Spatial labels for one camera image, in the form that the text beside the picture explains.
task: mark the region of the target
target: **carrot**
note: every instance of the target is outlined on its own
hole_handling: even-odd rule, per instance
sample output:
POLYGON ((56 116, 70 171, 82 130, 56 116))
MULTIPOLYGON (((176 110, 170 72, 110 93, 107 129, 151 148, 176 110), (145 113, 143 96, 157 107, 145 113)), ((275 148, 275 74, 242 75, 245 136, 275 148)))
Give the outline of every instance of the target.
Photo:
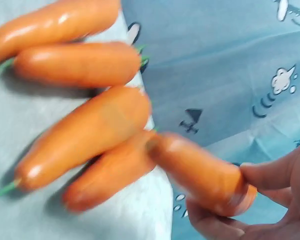
POLYGON ((39 46, 22 51, 14 70, 43 84, 105 88, 125 85, 137 74, 142 59, 123 42, 39 46))
POLYGON ((203 208, 224 217, 244 213, 257 189, 248 184, 239 167, 214 157, 177 134, 165 133, 147 144, 154 162, 203 208))
POLYGON ((62 197, 66 208, 75 213, 92 209, 151 172, 156 164, 145 146, 155 134, 143 130, 104 153, 66 189, 62 197))
POLYGON ((102 32, 119 14, 120 0, 58 0, 0 26, 0 62, 20 51, 102 32))
POLYGON ((142 130, 150 114, 151 103, 140 89, 111 87, 41 135, 17 165, 14 182, 7 188, 33 191, 48 185, 142 130))

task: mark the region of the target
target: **cloud print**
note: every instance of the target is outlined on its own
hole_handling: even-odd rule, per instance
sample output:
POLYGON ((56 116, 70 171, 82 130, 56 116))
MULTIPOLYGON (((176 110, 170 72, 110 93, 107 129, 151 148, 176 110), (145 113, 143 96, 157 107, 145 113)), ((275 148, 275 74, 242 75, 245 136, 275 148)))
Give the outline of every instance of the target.
POLYGON ((273 77, 271 86, 273 87, 273 94, 278 95, 282 91, 285 91, 290 86, 290 78, 294 73, 296 66, 293 66, 290 70, 279 68, 276 72, 276 76, 273 77))

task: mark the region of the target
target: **cartoon print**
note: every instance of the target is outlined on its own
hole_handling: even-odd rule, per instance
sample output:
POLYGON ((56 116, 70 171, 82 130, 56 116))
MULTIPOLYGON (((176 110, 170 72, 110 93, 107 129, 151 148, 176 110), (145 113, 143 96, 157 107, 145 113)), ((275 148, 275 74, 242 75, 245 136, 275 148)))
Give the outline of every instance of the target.
POLYGON ((278 20, 283 21, 286 18, 288 11, 288 0, 280 0, 278 6, 278 20))
POLYGON ((277 19, 280 22, 283 22, 287 14, 292 15, 291 21, 300 27, 300 23, 295 19, 300 17, 300 8, 295 7, 289 4, 290 0, 273 0, 275 3, 278 3, 278 10, 277 10, 277 19))
MULTIPOLYGON (((286 91, 291 85, 291 78, 293 76, 293 80, 298 78, 298 74, 294 74, 296 70, 296 65, 294 65, 289 70, 286 70, 283 67, 280 67, 276 71, 276 75, 271 80, 271 87, 273 88, 271 92, 269 92, 266 97, 261 98, 260 107, 262 109, 269 109, 273 106, 274 101, 276 100, 276 96, 286 91)), ((292 85, 289 89, 290 94, 294 94, 296 92, 296 86, 292 85)), ((252 106, 252 113, 256 118, 265 118, 267 114, 260 113, 260 109, 257 110, 257 107, 252 106)))
POLYGON ((300 139, 294 141, 294 143, 295 143, 295 148, 298 148, 300 146, 300 139))
POLYGON ((141 24, 133 22, 128 26, 128 44, 133 45, 139 39, 141 32, 141 24))
POLYGON ((199 131, 199 129, 195 128, 194 125, 196 125, 199 122, 202 111, 203 111, 202 109, 196 109, 196 108, 186 109, 185 112, 190 116, 192 122, 186 123, 183 120, 180 122, 179 126, 186 128, 187 133, 193 132, 194 134, 196 134, 199 131))
MULTIPOLYGON (((179 194, 178 196, 175 197, 175 201, 176 201, 176 202, 181 202, 181 201, 184 200, 185 198, 186 198, 186 195, 184 195, 184 194, 182 193, 182 194, 179 194)), ((178 205, 176 205, 176 206, 173 208, 173 211, 174 211, 174 212, 178 212, 178 211, 180 211, 181 209, 182 209, 182 205, 181 205, 181 204, 178 204, 178 205)), ((187 210, 187 209, 184 210, 184 212, 183 212, 181 218, 183 219, 183 218, 186 218, 186 217, 188 217, 188 210, 187 210)))
POLYGON ((279 68, 276 72, 276 76, 273 77, 271 86, 273 87, 273 94, 278 95, 282 91, 285 91, 290 86, 290 78, 294 73, 296 66, 293 66, 290 70, 279 68))
MULTIPOLYGON (((127 43, 128 44, 134 45, 137 42, 137 40, 139 39, 140 33, 141 33, 141 28, 142 27, 139 22, 133 22, 128 26, 128 33, 127 33, 127 43)), ((145 48, 145 46, 138 48, 140 54, 142 54, 144 48, 145 48)), ((141 64, 141 68, 140 68, 141 74, 144 73, 148 64, 149 64, 149 58, 148 57, 142 58, 142 64, 141 64)))

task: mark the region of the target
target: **hand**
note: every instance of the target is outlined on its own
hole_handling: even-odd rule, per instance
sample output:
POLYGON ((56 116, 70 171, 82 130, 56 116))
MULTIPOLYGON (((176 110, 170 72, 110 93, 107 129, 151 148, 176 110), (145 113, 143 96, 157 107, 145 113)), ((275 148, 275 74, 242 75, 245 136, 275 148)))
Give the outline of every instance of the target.
POLYGON ((187 199, 194 228, 208 240, 300 240, 300 147, 276 161, 240 168, 261 194, 287 208, 284 217, 274 224, 248 225, 216 216, 187 199))

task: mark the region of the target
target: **fingernail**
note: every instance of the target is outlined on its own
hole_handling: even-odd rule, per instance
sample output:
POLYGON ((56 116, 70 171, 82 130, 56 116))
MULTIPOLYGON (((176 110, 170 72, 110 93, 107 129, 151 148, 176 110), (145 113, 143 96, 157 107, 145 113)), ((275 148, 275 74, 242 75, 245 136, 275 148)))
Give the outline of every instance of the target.
POLYGON ((254 166, 256 164, 254 164, 253 162, 244 162, 241 164, 241 166, 254 166))

